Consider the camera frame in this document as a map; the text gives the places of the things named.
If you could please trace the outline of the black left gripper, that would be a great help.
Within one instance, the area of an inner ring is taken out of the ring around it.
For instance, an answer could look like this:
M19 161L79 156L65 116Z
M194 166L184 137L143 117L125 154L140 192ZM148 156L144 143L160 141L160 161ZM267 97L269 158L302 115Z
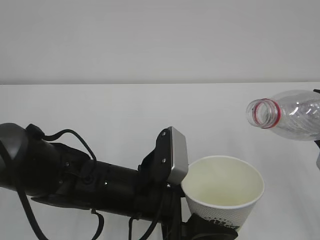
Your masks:
M193 213L182 220L181 183L187 171L176 171L168 159L144 159L138 167L138 193L146 197L134 203L137 213L132 220L148 219L149 227L140 237L148 240L157 224L163 240L235 240L238 227L225 219L206 220Z

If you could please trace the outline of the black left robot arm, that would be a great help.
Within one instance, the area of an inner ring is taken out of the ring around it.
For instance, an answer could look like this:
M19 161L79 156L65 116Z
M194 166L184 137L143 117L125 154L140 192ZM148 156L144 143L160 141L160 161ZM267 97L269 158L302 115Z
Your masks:
M40 240L30 200L59 208L89 210L98 217L97 239L104 227L102 212L147 220L146 240L157 224L164 240L234 240L237 229L223 219L206 220L194 213L183 222L182 180L188 173L186 138L176 128L163 129L155 148L137 169L98 161L86 152L59 143L71 129L46 135L34 124L0 126L0 185L16 191L29 224Z

